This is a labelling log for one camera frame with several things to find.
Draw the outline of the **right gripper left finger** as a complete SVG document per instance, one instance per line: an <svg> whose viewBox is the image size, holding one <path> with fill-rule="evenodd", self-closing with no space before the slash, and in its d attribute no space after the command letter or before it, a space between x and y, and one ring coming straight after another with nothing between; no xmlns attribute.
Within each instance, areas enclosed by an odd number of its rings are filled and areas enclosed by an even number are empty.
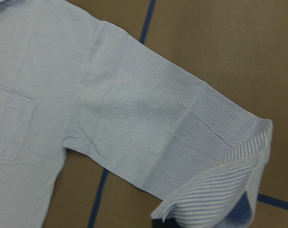
<svg viewBox="0 0 288 228"><path fill-rule="evenodd" d="M161 218L152 219L151 227L152 228L163 228L164 227L164 222L163 222L163 220Z"/></svg>

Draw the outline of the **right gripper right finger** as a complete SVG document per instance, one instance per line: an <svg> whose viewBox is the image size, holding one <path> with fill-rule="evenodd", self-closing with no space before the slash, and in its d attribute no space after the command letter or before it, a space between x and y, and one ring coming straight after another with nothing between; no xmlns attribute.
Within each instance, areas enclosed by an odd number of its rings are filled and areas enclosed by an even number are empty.
<svg viewBox="0 0 288 228"><path fill-rule="evenodd" d="M164 228L177 228L177 222L174 218L167 218L164 221Z"/></svg>

